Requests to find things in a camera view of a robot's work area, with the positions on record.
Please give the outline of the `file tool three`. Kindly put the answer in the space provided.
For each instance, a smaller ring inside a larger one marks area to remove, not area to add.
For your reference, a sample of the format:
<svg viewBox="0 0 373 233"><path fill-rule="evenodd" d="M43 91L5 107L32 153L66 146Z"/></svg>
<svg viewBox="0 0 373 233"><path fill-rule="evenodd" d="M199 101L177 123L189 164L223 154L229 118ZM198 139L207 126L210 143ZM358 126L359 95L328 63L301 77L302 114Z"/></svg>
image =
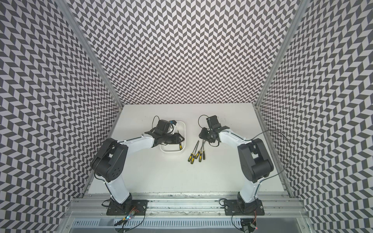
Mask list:
<svg viewBox="0 0 373 233"><path fill-rule="evenodd" d="M202 143L200 149L198 150L197 154L195 155L195 159L202 160L202 150L203 150L204 144Z"/></svg>

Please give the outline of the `file tool four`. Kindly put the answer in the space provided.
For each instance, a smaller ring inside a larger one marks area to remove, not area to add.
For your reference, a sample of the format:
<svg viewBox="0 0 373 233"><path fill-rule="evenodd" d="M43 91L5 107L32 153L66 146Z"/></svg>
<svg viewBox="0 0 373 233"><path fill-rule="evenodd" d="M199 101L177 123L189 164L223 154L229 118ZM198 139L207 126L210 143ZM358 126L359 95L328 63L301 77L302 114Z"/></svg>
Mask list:
<svg viewBox="0 0 373 233"><path fill-rule="evenodd" d="M204 142L202 143L202 146L199 150L199 157L198 157L198 161L199 162L202 162L202 159L203 159L203 151L204 151Z"/></svg>

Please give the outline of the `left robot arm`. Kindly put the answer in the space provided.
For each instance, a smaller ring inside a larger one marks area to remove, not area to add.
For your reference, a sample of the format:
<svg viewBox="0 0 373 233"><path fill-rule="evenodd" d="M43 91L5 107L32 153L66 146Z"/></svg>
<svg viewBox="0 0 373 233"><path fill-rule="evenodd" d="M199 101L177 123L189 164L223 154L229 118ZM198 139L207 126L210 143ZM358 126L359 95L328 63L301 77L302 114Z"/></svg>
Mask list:
<svg viewBox="0 0 373 233"><path fill-rule="evenodd" d="M91 162L91 168L100 180L104 181L117 204L124 204L131 196L122 177L127 156L161 144L178 145L185 138L178 132L169 133L152 129L139 137L119 142L113 138L104 141Z"/></svg>

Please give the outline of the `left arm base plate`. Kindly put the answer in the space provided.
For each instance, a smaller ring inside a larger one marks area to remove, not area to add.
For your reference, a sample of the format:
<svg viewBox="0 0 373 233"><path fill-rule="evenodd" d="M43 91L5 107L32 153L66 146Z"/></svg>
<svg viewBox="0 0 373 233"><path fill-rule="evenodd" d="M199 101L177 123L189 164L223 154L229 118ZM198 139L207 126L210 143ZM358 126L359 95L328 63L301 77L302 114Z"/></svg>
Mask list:
<svg viewBox="0 0 373 233"><path fill-rule="evenodd" d="M131 211L135 211L135 216L144 216L148 207L148 200L127 200L119 204L110 200L107 208L107 216L128 216Z"/></svg>

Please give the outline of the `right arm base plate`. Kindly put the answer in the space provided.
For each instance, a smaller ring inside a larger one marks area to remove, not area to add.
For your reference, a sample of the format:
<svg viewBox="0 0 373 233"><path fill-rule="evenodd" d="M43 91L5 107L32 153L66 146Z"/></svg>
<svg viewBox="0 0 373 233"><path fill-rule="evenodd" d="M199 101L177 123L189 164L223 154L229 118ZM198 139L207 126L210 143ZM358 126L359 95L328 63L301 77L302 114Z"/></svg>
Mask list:
<svg viewBox="0 0 373 233"><path fill-rule="evenodd" d="M223 207L226 216L264 216L262 201L254 200L252 203L241 203L238 200L224 200Z"/></svg>

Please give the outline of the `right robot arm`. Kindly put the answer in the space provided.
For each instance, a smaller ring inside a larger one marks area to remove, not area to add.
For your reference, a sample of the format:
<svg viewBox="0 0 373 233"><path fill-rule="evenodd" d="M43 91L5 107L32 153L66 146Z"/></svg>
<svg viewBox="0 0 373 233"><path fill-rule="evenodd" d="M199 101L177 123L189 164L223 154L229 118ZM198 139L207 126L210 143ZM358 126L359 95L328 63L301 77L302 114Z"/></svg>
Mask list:
<svg viewBox="0 0 373 233"><path fill-rule="evenodd" d="M216 129L204 127L199 134L199 138L210 143L217 141L237 150L242 173L247 179L247 182L238 193L238 202L240 204L255 202L259 190L259 182L269 177L274 170L271 156L264 142L259 138L244 139L225 126Z"/></svg>

